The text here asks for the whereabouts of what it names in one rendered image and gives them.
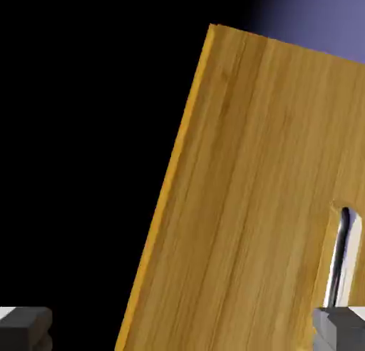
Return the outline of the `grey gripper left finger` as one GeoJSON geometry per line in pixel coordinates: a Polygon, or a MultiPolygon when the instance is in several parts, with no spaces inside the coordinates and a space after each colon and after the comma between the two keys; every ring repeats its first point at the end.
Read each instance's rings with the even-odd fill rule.
{"type": "Polygon", "coordinates": [[[52,351],[52,322],[47,307],[0,306],[0,351],[52,351]]]}

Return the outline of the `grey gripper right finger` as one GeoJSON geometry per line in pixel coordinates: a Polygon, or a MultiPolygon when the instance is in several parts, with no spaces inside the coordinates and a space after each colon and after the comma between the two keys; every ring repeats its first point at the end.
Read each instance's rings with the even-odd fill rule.
{"type": "Polygon", "coordinates": [[[365,351],[365,307],[318,307],[313,351],[365,351]]]}

